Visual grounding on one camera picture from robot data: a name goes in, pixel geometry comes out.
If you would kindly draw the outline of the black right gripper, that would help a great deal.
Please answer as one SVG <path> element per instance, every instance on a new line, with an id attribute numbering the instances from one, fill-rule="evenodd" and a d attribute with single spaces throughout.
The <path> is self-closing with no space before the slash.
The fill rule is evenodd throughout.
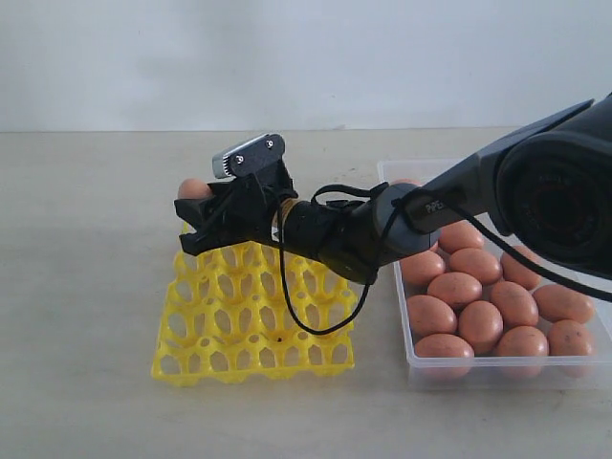
<path id="1" fill-rule="evenodd" d="M 179 236 L 187 254 L 201 254 L 245 241 L 277 244 L 280 218 L 298 203 L 293 179 L 278 160 L 244 177 L 208 184 L 206 199 L 176 199 L 179 218 L 187 223 L 206 223 L 208 228 Z"/>

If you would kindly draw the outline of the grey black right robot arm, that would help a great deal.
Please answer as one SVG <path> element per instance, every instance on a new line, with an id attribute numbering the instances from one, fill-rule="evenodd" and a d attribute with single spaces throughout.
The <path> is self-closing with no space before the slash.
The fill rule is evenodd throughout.
<path id="1" fill-rule="evenodd" d="M 266 134 L 214 158 L 207 198 L 183 198 L 181 245 L 199 255 L 247 241 L 315 260 L 359 284 L 425 251 L 452 223 L 485 214 L 497 231 L 562 267 L 611 274 L 611 101 L 587 100 L 526 125 L 423 186 L 335 185 L 298 199 L 285 143 Z"/>

